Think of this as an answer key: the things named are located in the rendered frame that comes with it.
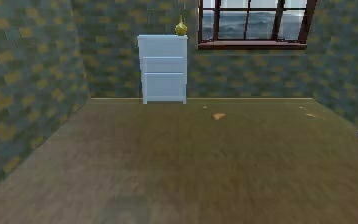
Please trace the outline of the white chest of drawers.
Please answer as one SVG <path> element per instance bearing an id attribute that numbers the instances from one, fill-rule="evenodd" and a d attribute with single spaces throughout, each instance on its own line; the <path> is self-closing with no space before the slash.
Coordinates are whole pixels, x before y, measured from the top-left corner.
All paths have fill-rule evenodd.
<path id="1" fill-rule="evenodd" d="M 148 102 L 187 101 L 186 35 L 138 35 L 142 99 Z"/>

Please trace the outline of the yellow round vase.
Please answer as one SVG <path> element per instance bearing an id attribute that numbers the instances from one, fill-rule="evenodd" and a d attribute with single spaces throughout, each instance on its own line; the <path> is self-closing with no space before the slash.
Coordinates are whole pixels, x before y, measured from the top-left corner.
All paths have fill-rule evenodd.
<path id="1" fill-rule="evenodd" d="M 179 23 L 175 26 L 175 34 L 178 36 L 187 34 L 187 26 L 184 24 L 183 16 L 180 16 Z"/>

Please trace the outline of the dark red framed window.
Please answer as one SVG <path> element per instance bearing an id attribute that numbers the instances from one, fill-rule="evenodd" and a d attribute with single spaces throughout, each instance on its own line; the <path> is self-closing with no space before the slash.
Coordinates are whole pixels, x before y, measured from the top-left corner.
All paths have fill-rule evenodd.
<path id="1" fill-rule="evenodd" d="M 317 0 L 199 0 L 200 50 L 304 50 Z"/>

